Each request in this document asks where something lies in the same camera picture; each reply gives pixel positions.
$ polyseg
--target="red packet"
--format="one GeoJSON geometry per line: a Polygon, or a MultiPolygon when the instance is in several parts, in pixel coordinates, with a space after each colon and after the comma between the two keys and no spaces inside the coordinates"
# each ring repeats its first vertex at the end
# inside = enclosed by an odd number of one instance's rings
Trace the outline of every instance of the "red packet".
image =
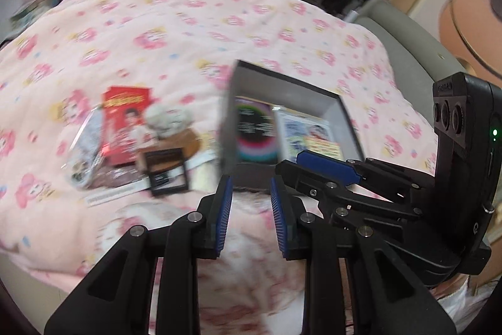
{"type": "Polygon", "coordinates": [[[143,112],[150,104],[149,88],[114,86],[103,94],[106,142],[103,154],[110,165],[134,162],[138,148],[157,142],[155,133],[143,119],[143,112]]]}

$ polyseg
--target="plush toy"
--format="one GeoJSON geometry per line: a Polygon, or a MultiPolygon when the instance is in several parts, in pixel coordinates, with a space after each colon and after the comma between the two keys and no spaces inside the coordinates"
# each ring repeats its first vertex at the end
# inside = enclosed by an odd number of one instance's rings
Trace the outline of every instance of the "plush toy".
{"type": "Polygon", "coordinates": [[[162,104],[152,104],[143,113],[147,125],[158,138],[168,138],[188,128],[192,122],[190,112],[181,107],[167,109],[162,104]]]}

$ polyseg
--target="brown oval object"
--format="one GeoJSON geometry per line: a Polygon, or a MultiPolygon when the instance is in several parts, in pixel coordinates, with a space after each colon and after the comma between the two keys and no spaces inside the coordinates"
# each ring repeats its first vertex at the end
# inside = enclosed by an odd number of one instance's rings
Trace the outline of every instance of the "brown oval object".
{"type": "MultiPolygon", "coordinates": [[[[199,151],[200,145],[200,139],[197,134],[191,128],[187,128],[168,138],[159,140],[158,143],[152,145],[151,147],[138,149],[136,166],[139,170],[145,171],[147,170],[147,163],[144,153],[174,148],[181,148],[183,150],[185,161],[187,161],[199,151]]],[[[177,168],[180,165],[181,161],[179,160],[167,160],[165,162],[157,162],[150,165],[148,170],[150,172],[164,172],[165,170],[177,168]]]]}

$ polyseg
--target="bedding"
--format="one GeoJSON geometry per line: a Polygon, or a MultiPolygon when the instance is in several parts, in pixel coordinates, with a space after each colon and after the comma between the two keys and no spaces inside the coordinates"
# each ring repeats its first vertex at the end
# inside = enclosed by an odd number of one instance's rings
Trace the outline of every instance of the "bedding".
{"type": "MultiPolygon", "coordinates": [[[[236,59],[340,94],[367,157],[434,172],[436,135],[361,26],[299,0],[63,0],[0,51],[2,251],[71,291],[132,225],[160,227],[195,209],[217,183],[214,164],[191,171],[200,192],[140,192],[94,207],[61,167],[112,85],[151,87],[214,141],[236,59]]],[[[301,262],[281,257],[270,197],[235,193],[222,257],[199,268],[204,332],[290,333],[279,317],[298,304],[302,274],[301,262]]]]}

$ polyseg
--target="open box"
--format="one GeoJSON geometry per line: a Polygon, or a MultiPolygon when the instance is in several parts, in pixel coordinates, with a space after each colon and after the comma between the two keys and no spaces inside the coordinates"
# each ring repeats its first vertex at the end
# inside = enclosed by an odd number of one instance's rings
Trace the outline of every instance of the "open box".
{"type": "Polygon", "coordinates": [[[239,162],[237,151],[238,109],[236,97],[247,97],[283,106],[304,114],[322,118],[340,145],[345,159],[363,159],[361,146],[350,125],[340,96],[295,78],[239,61],[229,83],[220,145],[222,172],[232,176],[233,185],[240,188],[268,191],[275,165],[239,162]]]}

